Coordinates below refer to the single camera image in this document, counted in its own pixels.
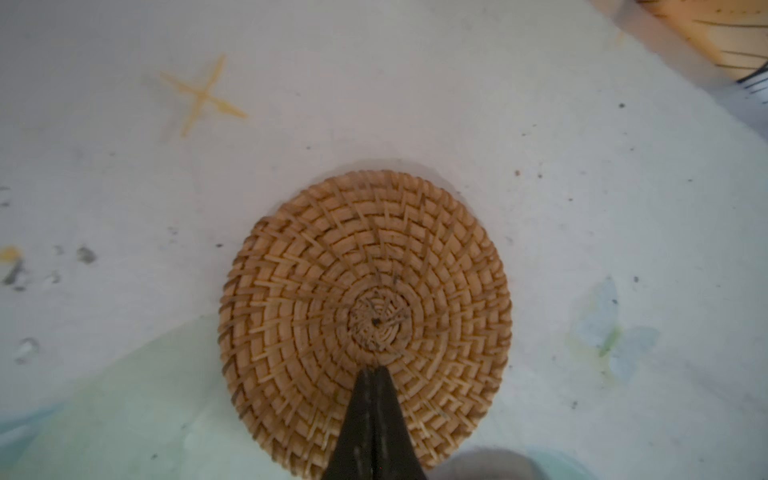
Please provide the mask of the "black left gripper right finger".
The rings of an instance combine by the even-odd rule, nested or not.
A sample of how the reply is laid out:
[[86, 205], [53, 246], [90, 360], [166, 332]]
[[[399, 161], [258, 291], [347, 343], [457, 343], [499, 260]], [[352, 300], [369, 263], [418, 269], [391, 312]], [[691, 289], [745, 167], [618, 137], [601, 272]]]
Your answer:
[[373, 371], [373, 478], [425, 480], [389, 370]]

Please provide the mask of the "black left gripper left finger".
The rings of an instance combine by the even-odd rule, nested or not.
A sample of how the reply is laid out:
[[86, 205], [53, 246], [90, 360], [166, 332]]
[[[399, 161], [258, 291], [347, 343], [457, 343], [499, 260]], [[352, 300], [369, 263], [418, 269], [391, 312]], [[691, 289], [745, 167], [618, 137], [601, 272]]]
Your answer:
[[373, 478], [373, 370], [362, 369], [355, 381], [344, 421], [323, 473], [323, 480]]

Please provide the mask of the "round woven rattan coaster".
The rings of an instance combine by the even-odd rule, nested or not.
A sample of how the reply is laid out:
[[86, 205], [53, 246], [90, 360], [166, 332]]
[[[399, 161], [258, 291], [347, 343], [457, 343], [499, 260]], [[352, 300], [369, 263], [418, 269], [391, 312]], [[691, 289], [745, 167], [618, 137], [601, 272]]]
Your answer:
[[384, 366], [432, 468], [490, 409], [511, 310], [500, 255], [463, 203], [403, 172], [350, 172], [301, 191], [244, 240], [219, 309], [222, 373], [252, 438], [317, 479], [357, 373]]

